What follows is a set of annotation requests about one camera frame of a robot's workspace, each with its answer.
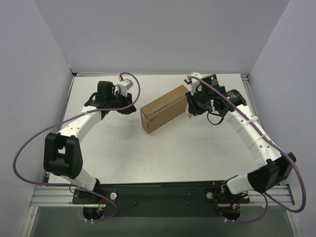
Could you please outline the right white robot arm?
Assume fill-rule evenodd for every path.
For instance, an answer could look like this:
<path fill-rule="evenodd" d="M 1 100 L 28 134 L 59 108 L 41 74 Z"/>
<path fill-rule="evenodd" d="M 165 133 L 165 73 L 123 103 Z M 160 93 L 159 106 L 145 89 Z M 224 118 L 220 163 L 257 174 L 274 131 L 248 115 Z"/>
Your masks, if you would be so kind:
<path fill-rule="evenodd" d="M 283 155 L 271 145 L 271 140 L 258 123 L 242 94 L 220 86 L 216 74 L 202 77 L 193 72 L 185 83 L 191 86 L 186 93 L 188 111 L 192 116 L 210 112 L 228 122 L 244 141 L 254 157 L 257 168 L 247 174 L 237 175 L 224 183 L 224 189 L 233 195 L 247 191 L 264 193 L 288 178 L 296 161 L 293 153 Z"/>

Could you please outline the brown cardboard express box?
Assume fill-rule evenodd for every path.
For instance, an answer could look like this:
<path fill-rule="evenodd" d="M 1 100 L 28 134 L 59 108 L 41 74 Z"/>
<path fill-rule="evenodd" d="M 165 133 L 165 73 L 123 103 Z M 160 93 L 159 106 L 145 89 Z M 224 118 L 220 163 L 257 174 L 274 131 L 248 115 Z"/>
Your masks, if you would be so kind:
<path fill-rule="evenodd" d="M 150 134 L 186 111 L 188 90 L 179 86 L 140 109 L 143 129 Z"/>

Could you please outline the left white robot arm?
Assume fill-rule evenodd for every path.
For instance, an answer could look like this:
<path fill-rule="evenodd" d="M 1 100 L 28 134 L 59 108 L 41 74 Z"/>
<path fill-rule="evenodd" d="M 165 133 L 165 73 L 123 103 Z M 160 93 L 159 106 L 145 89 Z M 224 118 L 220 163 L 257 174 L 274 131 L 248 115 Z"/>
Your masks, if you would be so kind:
<path fill-rule="evenodd" d="M 83 168 L 80 143 L 87 133 L 109 112 L 105 109 L 120 109 L 128 115 L 136 111 L 132 104 L 133 86 L 129 79 L 122 79 L 116 85 L 110 81 L 99 81 L 97 91 L 84 104 L 80 117 L 73 120 L 58 133 L 49 133 L 45 138 L 43 167 L 71 184 L 84 188 L 83 196 L 88 202 L 96 203 L 101 198 L 97 188 L 99 181 Z"/>

